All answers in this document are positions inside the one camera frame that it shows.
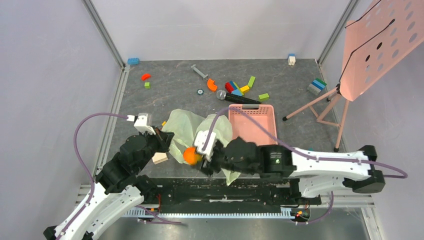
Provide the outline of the fake orange fruit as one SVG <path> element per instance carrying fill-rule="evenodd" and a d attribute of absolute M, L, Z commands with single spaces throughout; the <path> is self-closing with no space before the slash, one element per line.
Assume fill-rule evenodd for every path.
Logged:
<path fill-rule="evenodd" d="M 196 165 L 198 162 L 202 160 L 202 155 L 197 152 L 197 148 L 195 146 L 188 147 L 183 152 L 183 159 L 186 163 L 191 166 Z"/>

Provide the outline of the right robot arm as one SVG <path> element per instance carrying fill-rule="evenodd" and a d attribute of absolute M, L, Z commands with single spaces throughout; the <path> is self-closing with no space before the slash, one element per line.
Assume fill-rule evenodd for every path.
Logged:
<path fill-rule="evenodd" d="M 372 145 L 348 153 L 317 152 L 282 145 L 256 145 L 241 137 L 227 146 L 215 139 L 194 141 L 202 161 L 196 168 L 207 176 L 221 170 L 259 175 L 268 179 L 297 179 L 289 189 L 289 199 L 302 204 L 323 192 L 351 189 L 354 193 L 374 194 L 386 185 L 382 171 L 375 169 L 377 153 Z"/>

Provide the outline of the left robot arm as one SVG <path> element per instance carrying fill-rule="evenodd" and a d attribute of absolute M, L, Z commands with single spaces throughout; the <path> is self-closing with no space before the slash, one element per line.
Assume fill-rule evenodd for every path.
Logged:
<path fill-rule="evenodd" d="M 93 188 L 71 215 L 59 225 L 47 227 L 48 240 L 97 240 L 130 209 L 158 200 L 157 185 L 140 175 L 156 153 L 167 153 L 172 132 L 139 133 L 127 138 L 112 160 L 96 175 Z"/>

